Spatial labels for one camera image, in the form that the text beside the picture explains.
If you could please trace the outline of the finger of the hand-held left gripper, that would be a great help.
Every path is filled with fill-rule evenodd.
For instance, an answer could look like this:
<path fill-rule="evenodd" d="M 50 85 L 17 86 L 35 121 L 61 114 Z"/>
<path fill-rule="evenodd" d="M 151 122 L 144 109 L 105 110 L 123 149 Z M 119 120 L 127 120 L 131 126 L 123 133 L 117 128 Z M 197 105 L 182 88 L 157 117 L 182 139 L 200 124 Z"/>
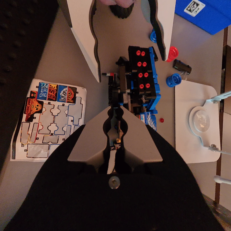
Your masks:
<path fill-rule="evenodd" d="M 163 61 L 169 55 L 176 0 L 142 0 L 141 10 L 156 34 L 157 45 Z"/>
<path fill-rule="evenodd" d="M 93 28 L 96 0 L 67 0 L 72 33 L 97 82 L 101 82 L 98 41 Z"/>

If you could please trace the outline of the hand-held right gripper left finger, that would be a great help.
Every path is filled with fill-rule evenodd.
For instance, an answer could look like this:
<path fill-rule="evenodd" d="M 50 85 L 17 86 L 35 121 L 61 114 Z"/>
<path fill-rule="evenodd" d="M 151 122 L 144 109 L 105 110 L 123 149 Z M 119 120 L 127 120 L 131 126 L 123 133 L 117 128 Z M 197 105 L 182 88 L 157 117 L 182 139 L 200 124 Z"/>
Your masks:
<path fill-rule="evenodd" d="M 93 165 L 96 170 L 107 170 L 110 159 L 108 132 L 111 129 L 113 106 L 107 107 L 86 123 L 68 161 Z"/>

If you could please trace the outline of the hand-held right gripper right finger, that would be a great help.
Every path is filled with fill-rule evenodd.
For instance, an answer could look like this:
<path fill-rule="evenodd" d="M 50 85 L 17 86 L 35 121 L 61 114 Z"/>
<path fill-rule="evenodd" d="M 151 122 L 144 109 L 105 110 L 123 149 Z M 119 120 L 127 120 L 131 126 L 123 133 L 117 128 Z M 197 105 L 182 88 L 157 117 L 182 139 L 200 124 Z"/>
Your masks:
<path fill-rule="evenodd" d="M 117 110 L 120 120 L 121 147 L 115 155 L 116 168 L 135 168 L 145 163 L 162 162 L 163 159 L 148 131 L 150 126 L 138 119 L 123 106 Z"/>

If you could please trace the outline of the brick-built toy truck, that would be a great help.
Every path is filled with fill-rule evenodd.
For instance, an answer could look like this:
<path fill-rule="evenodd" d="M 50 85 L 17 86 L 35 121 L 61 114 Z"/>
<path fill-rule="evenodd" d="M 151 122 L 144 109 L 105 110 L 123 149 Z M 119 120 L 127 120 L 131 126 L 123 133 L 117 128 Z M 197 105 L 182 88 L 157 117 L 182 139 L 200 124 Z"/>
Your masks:
<path fill-rule="evenodd" d="M 118 119 L 118 106 L 134 114 L 138 119 L 157 130 L 156 105 L 161 98 L 160 86 L 157 80 L 155 62 L 158 61 L 153 47 L 128 47 L 129 59 L 120 56 L 116 65 L 117 73 L 102 73 L 108 77 L 108 106 L 114 107 L 117 124 L 114 126 L 118 138 L 110 141 L 111 151 L 121 146 L 123 132 Z"/>

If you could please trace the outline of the person's left hand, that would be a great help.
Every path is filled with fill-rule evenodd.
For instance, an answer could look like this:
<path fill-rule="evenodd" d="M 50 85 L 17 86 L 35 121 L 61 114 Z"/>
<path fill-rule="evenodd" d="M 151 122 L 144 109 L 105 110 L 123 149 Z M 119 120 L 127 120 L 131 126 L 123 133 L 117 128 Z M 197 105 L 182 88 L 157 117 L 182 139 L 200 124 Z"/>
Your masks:
<path fill-rule="evenodd" d="M 130 7 L 135 0 L 99 0 L 102 4 L 111 6 L 111 5 L 118 5 L 123 8 Z"/>

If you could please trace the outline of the red wheel rim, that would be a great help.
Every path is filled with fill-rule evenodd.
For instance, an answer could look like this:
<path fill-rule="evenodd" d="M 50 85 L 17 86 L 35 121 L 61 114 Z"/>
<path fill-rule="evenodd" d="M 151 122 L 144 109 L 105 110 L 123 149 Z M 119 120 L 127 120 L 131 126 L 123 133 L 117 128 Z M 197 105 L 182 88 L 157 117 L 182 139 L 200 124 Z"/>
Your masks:
<path fill-rule="evenodd" d="M 178 57 L 178 55 L 179 55 L 178 49 L 174 46 L 171 46 L 169 49 L 169 55 L 168 55 L 166 62 L 173 61 L 174 59 L 176 59 Z"/>

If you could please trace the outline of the sticker sheet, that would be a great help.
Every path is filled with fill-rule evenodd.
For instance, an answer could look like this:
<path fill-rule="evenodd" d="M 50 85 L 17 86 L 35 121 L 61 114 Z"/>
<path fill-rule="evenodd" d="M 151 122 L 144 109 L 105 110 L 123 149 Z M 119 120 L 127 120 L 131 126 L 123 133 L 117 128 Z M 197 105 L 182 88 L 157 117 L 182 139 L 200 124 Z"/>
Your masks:
<path fill-rule="evenodd" d="M 84 124 L 86 89 L 33 79 L 11 140 L 11 161 L 46 161 Z"/>

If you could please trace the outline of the blue storage bin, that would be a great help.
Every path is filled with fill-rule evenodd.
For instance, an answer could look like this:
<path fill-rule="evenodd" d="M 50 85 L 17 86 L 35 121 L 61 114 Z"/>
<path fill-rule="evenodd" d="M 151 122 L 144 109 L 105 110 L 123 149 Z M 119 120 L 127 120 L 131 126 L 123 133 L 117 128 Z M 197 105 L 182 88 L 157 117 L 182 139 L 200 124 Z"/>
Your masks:
<path fill-rule="evenodd" d="M 231 1 L 176 0 L 175 13 L 214 35 L 231 24 Z"/>

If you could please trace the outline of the black cylinder part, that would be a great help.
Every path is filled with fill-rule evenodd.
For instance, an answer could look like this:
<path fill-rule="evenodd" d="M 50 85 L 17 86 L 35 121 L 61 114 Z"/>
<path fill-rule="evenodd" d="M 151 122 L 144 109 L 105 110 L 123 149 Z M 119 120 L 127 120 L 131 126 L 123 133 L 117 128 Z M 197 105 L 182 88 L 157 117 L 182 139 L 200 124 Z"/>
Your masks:
<path fill-rule="evenodd" d="M 186 74 L 190 74 L 191 71 L 192 71 L 192 67 L 181 62 L 180 60 L 178 59 L 175 59 L 174 62 L 173 62 L 173 68 L 175 68 L 177 71 L 180 71 L 180 72 L 185 72 Z"/>

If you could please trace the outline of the clear round disc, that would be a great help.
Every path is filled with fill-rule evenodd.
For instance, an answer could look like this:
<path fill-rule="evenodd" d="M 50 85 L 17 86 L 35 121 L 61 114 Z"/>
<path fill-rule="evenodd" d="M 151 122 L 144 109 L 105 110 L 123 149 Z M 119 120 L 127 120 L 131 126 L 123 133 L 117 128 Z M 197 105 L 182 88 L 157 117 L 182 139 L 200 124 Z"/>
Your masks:
<path fill-rule="evenodd" d="M 193 125 L 198 132 L 206 132 L 210 127 L 210 118 L 207 112 L 196 111 L 193 115 Z"/>

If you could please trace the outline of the black dotted pad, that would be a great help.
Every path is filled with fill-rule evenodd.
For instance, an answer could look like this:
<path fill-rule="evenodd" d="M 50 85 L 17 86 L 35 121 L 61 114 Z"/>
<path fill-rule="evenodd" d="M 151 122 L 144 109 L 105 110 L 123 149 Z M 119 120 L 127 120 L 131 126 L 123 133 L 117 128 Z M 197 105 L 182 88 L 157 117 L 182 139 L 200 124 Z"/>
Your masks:
<path fill-rule="evenodd" d="M 0 1 L 0 170 L 57 10 L 56 0 Z"/>

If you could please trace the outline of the white stand with base plate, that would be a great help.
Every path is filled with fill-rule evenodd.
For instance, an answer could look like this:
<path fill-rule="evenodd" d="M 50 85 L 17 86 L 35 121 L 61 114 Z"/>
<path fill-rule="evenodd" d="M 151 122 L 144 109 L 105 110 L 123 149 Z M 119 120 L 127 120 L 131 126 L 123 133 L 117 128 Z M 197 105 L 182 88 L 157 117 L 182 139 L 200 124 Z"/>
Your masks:
<path fill-rule="evenodd" d="M 175 143 L 176 151 L 186 163 L 217 161 L 221 150 L 219 129 L 219 102 L 231 96 L 231 91 L 217 95 L 216 90 L 207 85 L 182 80 L 175 87 Z M 206 132 L 198 132 L 193 125 L 196 111 L 206 111 L 210 127 Z"/>

